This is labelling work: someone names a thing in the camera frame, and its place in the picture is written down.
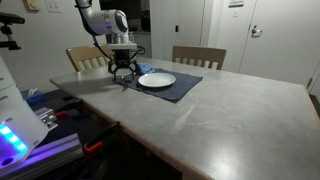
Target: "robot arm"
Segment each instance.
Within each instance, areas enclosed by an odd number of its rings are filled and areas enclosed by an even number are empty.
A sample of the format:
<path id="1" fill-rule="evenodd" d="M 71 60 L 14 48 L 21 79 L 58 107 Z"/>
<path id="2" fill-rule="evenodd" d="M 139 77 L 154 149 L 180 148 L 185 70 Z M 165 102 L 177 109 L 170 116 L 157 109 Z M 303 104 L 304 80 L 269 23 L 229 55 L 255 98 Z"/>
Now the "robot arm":
<path id="1" fill-rule="evenodd" d="M 75 0 L 83 26 L 92 36 L 112 34 L 116 43 L 128 43 L 128 23 L 126 15 L 120 10 L 92 10 L 92 0 Z"/>

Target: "gray countertop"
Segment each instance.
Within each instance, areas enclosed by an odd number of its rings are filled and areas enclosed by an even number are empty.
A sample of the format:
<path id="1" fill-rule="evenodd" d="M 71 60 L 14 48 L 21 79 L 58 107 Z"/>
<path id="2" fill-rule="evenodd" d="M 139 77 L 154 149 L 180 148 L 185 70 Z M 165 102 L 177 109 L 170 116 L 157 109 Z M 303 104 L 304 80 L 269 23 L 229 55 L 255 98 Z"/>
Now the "gray countertop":
<path id="1" fill-rule="evenodd" d="M 160 60 L 138 62 L 203 80 L 178 103 L 122 92 L 107 68 L 51 82 L 214 179 L 320 179 L 319 119 L 302 85 Z"/>

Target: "door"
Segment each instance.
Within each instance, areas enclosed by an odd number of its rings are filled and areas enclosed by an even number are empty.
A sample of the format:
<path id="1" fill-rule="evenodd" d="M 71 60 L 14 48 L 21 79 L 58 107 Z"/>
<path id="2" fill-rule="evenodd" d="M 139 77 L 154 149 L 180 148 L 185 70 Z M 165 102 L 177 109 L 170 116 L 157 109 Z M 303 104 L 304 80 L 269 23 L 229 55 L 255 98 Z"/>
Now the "door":
<path id="1" fill-rule="evenodd" d="M 171 61 L 173 45 L 200 46 L 205 0 L 164 1 L 164 60 Z"/>
<path id="2" fill-rule="evenodd" d="M 257 0 L 239 72 L 307 86 L 320 60 L 319 7 Z"/>

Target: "chair backrest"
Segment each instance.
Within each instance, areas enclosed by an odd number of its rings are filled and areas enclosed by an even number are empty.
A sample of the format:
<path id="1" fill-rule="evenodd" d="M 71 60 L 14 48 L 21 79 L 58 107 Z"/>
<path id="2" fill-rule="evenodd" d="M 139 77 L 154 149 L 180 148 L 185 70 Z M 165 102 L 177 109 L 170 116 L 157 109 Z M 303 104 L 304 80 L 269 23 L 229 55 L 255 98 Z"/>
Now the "chair backrest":
<path id="1" fill-rule="evenodd" d="M 108 49 L 107 45 L 100 47 L 108 56 L 113 56 L 113 52 Z M 95 46 L 70 48 L 66 52 L 77 72 L 108 65 L 109 58 L 105 57 Z"/>
<path id="2" fill-rule="evenodd" d="M 172 61 L 181 64 L 189 64 L 194 66 L 212 69 L 214 62 L 218 63 L 217 70 L 221 70 L 226 50 L 207 47 L 192 46 L 173 46 Z"/>

